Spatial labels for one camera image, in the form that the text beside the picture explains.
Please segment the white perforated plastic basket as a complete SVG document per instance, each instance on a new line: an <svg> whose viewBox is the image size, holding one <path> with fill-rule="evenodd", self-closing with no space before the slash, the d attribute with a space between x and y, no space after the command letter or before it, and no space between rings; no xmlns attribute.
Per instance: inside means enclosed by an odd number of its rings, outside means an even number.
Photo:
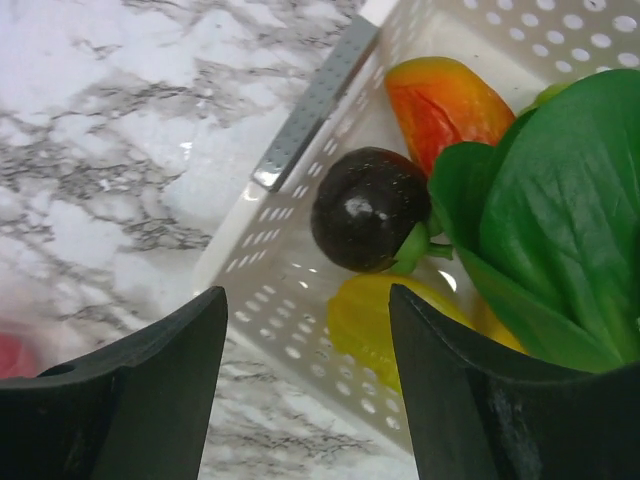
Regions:
<svg viewBox="0 0 640 480"><path fill-rule="evenodd" d="M337 353L326 303L347 279L316 247L310 207L345 152L406 150L385 72L420 56L457 59L514 111L553 83L639 64L635 1L369 1L277 133L194 270L222 286L229 336L389 449L409 452L403 403Z"/></svg>

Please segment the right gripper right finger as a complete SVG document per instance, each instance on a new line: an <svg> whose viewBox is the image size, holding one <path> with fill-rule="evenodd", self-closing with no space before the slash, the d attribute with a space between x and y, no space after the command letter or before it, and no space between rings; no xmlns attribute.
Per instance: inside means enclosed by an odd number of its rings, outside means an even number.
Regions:
<svg viewBox="0 0 640 480"><path fill-rule="evenodd" d="M589 374L390 291L396 363L423 479L635 479L639 367Z"/></svg>

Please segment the green toy bok choy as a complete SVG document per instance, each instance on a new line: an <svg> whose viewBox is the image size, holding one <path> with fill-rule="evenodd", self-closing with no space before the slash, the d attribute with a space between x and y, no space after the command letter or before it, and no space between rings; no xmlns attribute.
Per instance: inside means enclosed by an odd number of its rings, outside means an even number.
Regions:
<svg viewBox="0 0 640 480"><path fill-rule="evenodd" d="M446 148L434 212L532 356L587 372L639 358L639 73L585 77L496 146Z"/></svg>

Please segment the red toy tomato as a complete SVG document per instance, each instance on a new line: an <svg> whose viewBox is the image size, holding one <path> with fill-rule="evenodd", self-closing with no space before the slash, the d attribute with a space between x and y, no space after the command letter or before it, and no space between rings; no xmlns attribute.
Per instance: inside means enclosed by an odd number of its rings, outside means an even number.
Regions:
<svg viewBox="0 0 640 480"><path fill-rule="evenodd" d="M0 378L38 375L38 357L20 337L2 332L0 335Z"/></svg>

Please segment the dark purple toy mangosteen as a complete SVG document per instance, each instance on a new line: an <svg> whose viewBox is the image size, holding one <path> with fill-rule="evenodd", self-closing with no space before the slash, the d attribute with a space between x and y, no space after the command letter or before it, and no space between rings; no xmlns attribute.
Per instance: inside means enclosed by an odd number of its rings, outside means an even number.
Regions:
<svg viewBox="0 0 640 480"><path fill-rule="evenodd" d="M356 273L412 273L425 256L453 258L434 242L424 172L406 157L379 147L343 155L320 181L311 207L312 237L334 264Z"/></svg>

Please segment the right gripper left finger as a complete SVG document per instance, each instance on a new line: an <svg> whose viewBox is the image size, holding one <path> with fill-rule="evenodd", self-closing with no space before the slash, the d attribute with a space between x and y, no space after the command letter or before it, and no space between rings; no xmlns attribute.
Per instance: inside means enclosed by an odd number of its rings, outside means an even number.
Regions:
<svg viewBox="0 0 640 480"><path fill-rule="evenodd" d="M2 381L2 478L197 478L227 320L211 287L99 350Z"/></svg>

